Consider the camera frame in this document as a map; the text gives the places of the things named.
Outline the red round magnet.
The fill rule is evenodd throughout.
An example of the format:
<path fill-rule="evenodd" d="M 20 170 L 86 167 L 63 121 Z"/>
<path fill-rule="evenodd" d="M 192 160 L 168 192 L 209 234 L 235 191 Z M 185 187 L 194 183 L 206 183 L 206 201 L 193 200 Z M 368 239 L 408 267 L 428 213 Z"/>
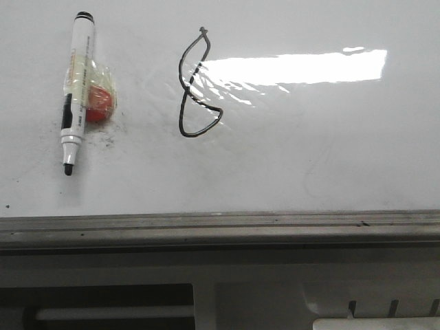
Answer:
<path fill-rule="evenodd" d="M 111 93 L 107 89 L 92 85 L 89 91 L 86 121 L 103 122 L 108 120 L 114 109 L 115 103 Z"/>

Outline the white black whiteboard marker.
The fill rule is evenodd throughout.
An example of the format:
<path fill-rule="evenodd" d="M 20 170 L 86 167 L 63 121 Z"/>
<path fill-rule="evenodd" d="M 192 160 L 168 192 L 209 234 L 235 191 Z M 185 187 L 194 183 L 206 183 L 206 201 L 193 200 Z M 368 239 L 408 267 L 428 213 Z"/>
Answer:
<path fill-rule="evenodd" d="M 92 14 L 84 11 L 78 12 L 73 24 L 60 131 L 63 168 L 66 176 L 73 173 L 76 156 L 84 137 L 95 35 L 96 27 Z"/>

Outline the white whiteboard surface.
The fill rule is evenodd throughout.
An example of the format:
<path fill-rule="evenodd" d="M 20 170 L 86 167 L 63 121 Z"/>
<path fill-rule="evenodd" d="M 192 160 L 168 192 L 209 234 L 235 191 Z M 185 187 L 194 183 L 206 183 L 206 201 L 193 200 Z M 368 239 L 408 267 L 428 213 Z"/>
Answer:
<path fill-rule="evenodd" d="M 80 11 L 118 107 L 66 176 Z M 1 2 L 2 217 L 438 207 L 438 1 Z"/>

